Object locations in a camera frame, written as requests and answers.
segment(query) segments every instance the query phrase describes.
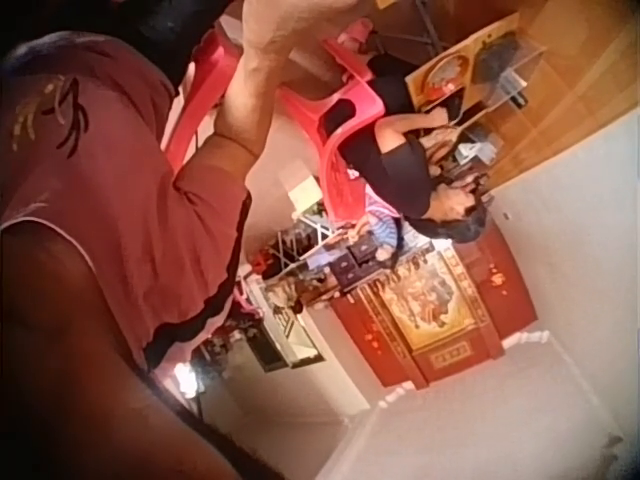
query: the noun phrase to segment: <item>black trim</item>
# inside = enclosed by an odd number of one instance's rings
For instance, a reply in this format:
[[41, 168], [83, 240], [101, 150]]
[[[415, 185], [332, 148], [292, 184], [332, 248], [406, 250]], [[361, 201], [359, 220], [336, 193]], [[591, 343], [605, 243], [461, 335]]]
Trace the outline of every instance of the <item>black trim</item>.
[[218, 285], [216, 292], [204, 301], [202, 310], [193, 317], [178, 323], [164, 323], [155, 329], [151, 342], [144, 347], [144, 357], [149, 371], [158, 368], [174, 343], [186, 343], [193, 340], [202, 332], [210, 318], [222, 313], [227, 300], [233, 294], [233, 288], [236, 284], [238, 267], [240, 266], [242, 234], [250, 207], [251, 195], [247, 195], [242, 204], [240, 218], [236, 226], [237, 236], [231, 251], [231, 258], [227, 264], [227, 277]]

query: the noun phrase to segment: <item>black top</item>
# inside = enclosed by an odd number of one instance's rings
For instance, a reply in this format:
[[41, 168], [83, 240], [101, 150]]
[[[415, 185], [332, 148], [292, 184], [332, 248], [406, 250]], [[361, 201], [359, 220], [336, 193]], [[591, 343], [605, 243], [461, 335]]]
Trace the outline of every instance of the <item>black top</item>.
[[339, 151], [398, 213], [408, 218], [420, 218], [427, 213], [435, 182], [429, 175], [424, 147], [415, 137], [408, 135], [406, 143], [383, 154], [373, 126], [369, 126], [347, 138]]

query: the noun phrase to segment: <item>dark hair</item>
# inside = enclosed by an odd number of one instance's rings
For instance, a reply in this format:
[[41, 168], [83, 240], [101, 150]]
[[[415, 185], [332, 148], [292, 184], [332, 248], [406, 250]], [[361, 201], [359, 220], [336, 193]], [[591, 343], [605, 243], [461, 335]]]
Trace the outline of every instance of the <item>dark hair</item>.
[[404, 235], [402, 231], [402, 219], [399, 217], [393, 217], [393, 223], [396, 226], [396, 248], [391, 254], [391, 257], [380, 262], [378, 261], [378, 265], [380, 267], [387, 270], [395, 270], [398, 266], [398, 262], [400, 261], [400, 254], [404, 250]]
[[446, 238], [454, 243], [475, 242], [487, 226], [487, 207], [482, 200], [469, 207], [462, 220], [435, 222], [427, 218], [407, 218], [407, 223], [419, 234], [429, 238]]

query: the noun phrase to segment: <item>altar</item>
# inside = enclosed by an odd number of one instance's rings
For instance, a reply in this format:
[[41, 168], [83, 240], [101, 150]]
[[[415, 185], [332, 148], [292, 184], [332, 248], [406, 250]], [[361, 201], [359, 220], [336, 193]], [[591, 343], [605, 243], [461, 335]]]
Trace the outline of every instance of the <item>altar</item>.
[[501, 357], [502, 340], [536, 320], [493, 222], [477, 242], [422, 247], [329, 306], [382, 385], [418, 389]]

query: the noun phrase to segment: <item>light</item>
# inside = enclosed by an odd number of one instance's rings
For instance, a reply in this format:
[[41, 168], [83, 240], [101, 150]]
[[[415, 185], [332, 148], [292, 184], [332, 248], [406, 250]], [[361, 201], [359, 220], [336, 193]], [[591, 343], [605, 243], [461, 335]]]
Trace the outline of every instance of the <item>light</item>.
[[185, 398], [194, 398], [198, 394], [198, 379], [190, 363], [179, 363], [173, 369], [178, 379], [180, 392]]
[[453, 244], [448, 238], [433, 238], [431, 239], [431, 243], [433, 243], [433, 248], [438, 251], [445, 250]]

